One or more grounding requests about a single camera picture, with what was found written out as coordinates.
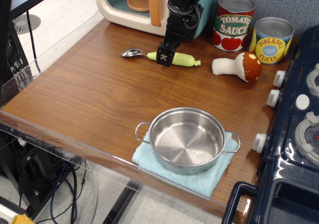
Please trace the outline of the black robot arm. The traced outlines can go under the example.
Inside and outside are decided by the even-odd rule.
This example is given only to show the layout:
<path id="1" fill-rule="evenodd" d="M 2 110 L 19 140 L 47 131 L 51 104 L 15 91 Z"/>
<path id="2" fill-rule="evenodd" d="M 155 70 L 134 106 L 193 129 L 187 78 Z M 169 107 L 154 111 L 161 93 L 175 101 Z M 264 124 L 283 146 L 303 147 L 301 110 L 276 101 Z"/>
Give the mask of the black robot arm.
<path id="1" fill-rule="evenodd" d="M 164 41 L 159 44 L 157 50 L 158 64 L 170 67 L 180 43 L 195 38 L 203 13 L 199 1 L 168 0 L 169 17 Z"/>

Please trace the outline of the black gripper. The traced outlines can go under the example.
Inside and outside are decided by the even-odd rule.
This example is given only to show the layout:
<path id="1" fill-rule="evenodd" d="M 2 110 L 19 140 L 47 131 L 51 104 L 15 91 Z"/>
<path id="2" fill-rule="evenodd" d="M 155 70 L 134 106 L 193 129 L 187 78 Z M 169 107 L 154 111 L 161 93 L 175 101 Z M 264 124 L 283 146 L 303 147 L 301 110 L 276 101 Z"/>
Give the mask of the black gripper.
<path id="1" fill-rule="evenodd" d="M 169 5 L 169 17 L 166 24 L 164 42 L 158 46 L 157 64 L 170 67 L 177 47 L 184 40 L 193 40 L 202 18 L 204 8 L 195 4 L 187 9 Z"/>

